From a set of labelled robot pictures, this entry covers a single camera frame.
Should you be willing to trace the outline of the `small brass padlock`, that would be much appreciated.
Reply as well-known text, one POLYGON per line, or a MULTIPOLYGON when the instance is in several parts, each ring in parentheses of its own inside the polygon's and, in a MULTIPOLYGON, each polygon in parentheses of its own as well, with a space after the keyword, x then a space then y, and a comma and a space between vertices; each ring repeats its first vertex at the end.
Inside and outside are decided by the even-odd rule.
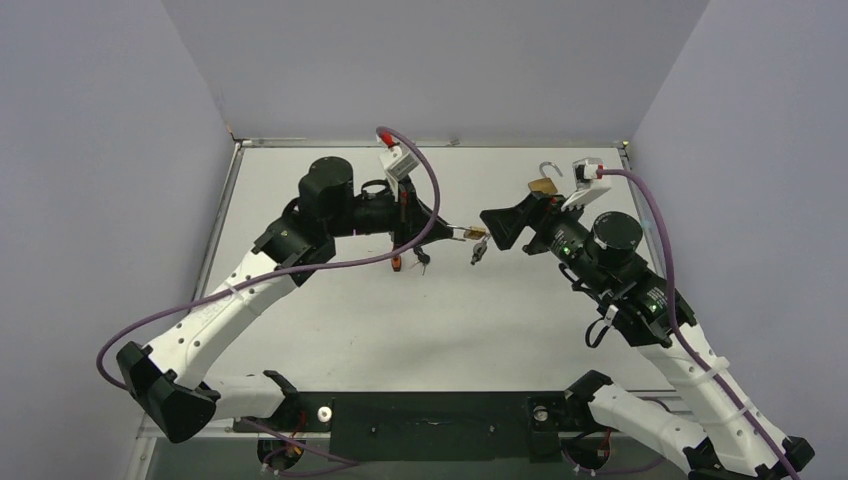
POLYGON ((484 227, 478 226, 458 226, 450 225, 453 231, 453 238, 458 241, 481 241, 489 236, 489 232, 484 227))

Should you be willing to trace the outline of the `small padlock keys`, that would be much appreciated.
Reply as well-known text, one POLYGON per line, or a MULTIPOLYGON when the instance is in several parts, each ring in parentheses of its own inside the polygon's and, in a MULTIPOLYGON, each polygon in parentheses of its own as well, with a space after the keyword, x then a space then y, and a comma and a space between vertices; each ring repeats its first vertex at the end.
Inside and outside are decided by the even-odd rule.
POLYGON ((489 237, 484 236, 478 242, 474 244, 472 247, 472 256, 470 259, 470 264, 472 266, 476 266, 480 263, 488 250, 488 241, 489 237))

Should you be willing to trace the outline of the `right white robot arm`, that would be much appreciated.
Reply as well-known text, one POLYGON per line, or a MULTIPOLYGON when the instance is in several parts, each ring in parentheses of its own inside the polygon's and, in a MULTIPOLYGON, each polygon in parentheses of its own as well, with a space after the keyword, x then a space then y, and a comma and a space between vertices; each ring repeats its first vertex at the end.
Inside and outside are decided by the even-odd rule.
POLYGON ((525 229, 525 253, 554 255, 573 286, 597 306, 603 323, 651 362, 690 411, 674 415, 589 371, 566 392, 564 413, 578 427, 609 427, 660 454, 690 479, 783 479, 814 457, 801 437, 775 427, 730 377, 692 309, 668 289, 637 249, 637 219, 619 211, 581 222, 560 195, 529 194, 518 205, 480 217, 498 248, 513 247, 525 229))

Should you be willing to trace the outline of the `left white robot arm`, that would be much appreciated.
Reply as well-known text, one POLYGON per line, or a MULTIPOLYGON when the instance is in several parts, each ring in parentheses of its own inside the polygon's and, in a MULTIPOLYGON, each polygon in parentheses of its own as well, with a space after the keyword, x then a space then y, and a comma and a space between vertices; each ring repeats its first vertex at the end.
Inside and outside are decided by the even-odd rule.
POLYGON ((169 441, 187 441, 227 418, 262 419, 275 430, 295 423, 299 394, 282 374, 212 378, 211 366, 269 307, 315 272, 339 267, 337 239, 387 233, 399 256, 448 238, 438 205, 421 202, 410 178, 426 166, 418 155, 390 160, 373 194, 355 190, 347 160, 314 161, 297 196, 212 294, 184 307, 183 318, 163 334, 118 351, 128 392, 169 441))

